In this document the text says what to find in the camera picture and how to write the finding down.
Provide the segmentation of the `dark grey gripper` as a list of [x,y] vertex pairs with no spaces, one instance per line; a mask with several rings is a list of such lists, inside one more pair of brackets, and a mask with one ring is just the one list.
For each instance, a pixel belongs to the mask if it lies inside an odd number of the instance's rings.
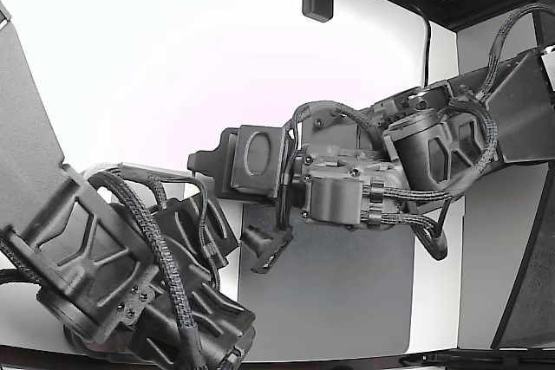
[[[189,155],[187,168],[213,178],[218,198],[270,204],[278,194],[284,142],[282,127],[226,128],[214,150]],[[293,165],[291,189],[307,224],[388,230],[393,222],[383,216],[402,207],[385,195],[388,188],[407,189],[408,180],[399,162],[376,151],[305,144]]]

